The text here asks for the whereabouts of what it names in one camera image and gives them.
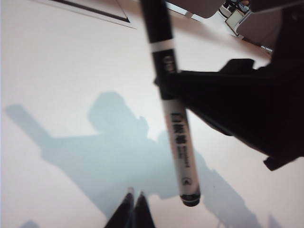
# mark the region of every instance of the whiteboard marker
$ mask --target whiteboard marker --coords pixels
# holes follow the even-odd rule
[[[178,68],[174,56],[174,43],[170,18],[163,0],[141,0],[146,30],[158,79]],[[200,186],[189,125],[181,101],[165,93],[160,86],[162,106],[174,159],[180,197],[186,206],[196,206],[200,201]]]

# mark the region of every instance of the black line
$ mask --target black line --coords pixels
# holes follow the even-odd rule
[[[67,1],[67,0],[50,0],[50,1],[55,1],[55,2],[59,2],[59,3],[69,5],[69,6],[74,6],[74,7],[83,9],[83,10],[87,10],[87,11],[90,11],[90,12],[93,12],[93,13],[98,13],[98,14],[101,14],[101,15],[104,15],[104,16],[107,16],[107,17],[111,17],[111,18],[114,18],[114,19],[117,19],[117,20],[122,20],[122,21],[130,23],[128,18],[123,18],[123,17],[117,16],[117,15],[114,15],[112,13],[107,13],[107,12],[104,12],[104,11],[101,11],[101,10],[98,10],[98,9],[94,9],[94,8],[91,8],[91,7],[88,7],[88,6],[80,5],[80,4],[70,2],[70,1]]]
[[[128,18],[127,15],[125,14],[121,4],[119,3],[119,1],[117,1],[117,0],[115,0],[115,1],[116,1],[117,5],[119,5],[120,9],[123,11],[123,14],[125,15],[125,17]]]

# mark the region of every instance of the black marker cap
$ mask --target black marker cap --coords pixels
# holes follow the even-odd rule
[[[172,39],[171,23],[164,0],[141,0],[150,43]]]
[[[181,195],[180,198],[187,207],[194,207],[200,203],[200,195]]]

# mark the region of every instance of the black band on marker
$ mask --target black band on marker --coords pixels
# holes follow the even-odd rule
[[[155,43],[172,39],[171,23],[166,2],[163,0],[141,0],[141,3],[149,42]]]
[[[177,66],[174,57],[174,50],[169,49],[165,51],[158,51],[152,53],[157,80],[159,83],[159,88],[161,92],[162,100],[172,100],[173,96],[167,94],[162,89],[162,80],[166,77],[167,74],[172,74],[177,72]]]
[[[200,195],[181,195],[182,202],[188,207],[194,207],[200,203]]]

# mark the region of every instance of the white label on marker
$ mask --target white label on marker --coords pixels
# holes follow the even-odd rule
[[[166,124],[174,158],[180,194],[199,194],[199,182],[184,105],[179,100],[163,100]]]
[[[150,51],[158,52],[158,51],[164,51],[174,48],[174,42],[173,39],[167,39],[159,42],[154,42],[150,44]]]

